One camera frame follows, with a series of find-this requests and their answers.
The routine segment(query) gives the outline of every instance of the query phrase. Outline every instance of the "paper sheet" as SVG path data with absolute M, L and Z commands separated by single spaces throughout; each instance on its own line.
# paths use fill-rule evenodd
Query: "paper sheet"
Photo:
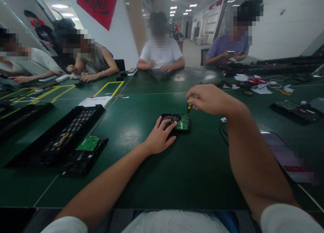
M 79 106 L 93 107 L 96 105 L 102 105 L 103 107 L 105 107 L 105 105 L 108 103 L 108 101 L 110 101 L 111 98 L 112 96 L 86 98 L 79 104 Z

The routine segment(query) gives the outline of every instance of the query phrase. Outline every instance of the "purple t-shirt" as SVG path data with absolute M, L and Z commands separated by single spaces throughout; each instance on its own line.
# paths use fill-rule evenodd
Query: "purple t-shirt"
M 226 50 L 235 51 L 234 56 L 240 56 L 243 54 L 249 53 L 249 36 L 242 36 L 240 41 L 230 41 L 230 36 L 227 34 L 223 34 L 216 38 L 216 40 L 212 43 L 206 58 L 212 58 L 219 56 L 224 53 Z

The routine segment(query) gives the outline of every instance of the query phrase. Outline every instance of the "black chair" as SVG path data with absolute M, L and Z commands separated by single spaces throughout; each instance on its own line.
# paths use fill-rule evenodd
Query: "black chair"
M 117 67 L 119 68 L 119 71 L 126 71 L 125 70 L 125 62 L 124 59 L 116 59 L 115 63 L 117 64 Z
M 208 51 L 209 51 L 209 48 L 201 49 L 201 61 L 200 61 L 200 66 L 205 65 L 206 56 L 207 56 Z

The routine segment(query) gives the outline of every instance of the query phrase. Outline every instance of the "white shirt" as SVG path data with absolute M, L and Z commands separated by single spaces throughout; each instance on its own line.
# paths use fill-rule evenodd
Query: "white shirt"
M 261 216 L 263 233 L 324 233 L 323 228 L 305 211 L 287 204 L 273 204 Z M 72 216 L 52 222 L 41 233 L 87 233 L 88 228 Z M 228 233 L 218 218 L 198 212 L 162 210 L 141 213 L 122 233 L 213 232 Z
M 38 75 L 47 72 L 48 70 L 57 70 L 63 72 L 59 65 L 46 52 L 37 48 L 32 48 L 30 58 L 24 61 L 14 61 L 13 72 L 30 73 Z
M 160 68 L 165 64 L 174 64 L 176 60 L 182 57 L 178 43 L 172 39 L 167 38 L 166 44 L 157 46 L 154 40 L 148 40 L 142 50 L 140 59 L 148 62 L 153 60 L 155 62 L 154 68 Z

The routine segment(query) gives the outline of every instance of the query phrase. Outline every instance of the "floor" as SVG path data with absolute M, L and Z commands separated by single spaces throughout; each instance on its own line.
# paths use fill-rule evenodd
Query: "floor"
M 190 39 L 183 41 L 182 55 L 186 62 L 186 67 L 200 66 L 201 49 L 210 48 L 211 45 L 196 46 Z

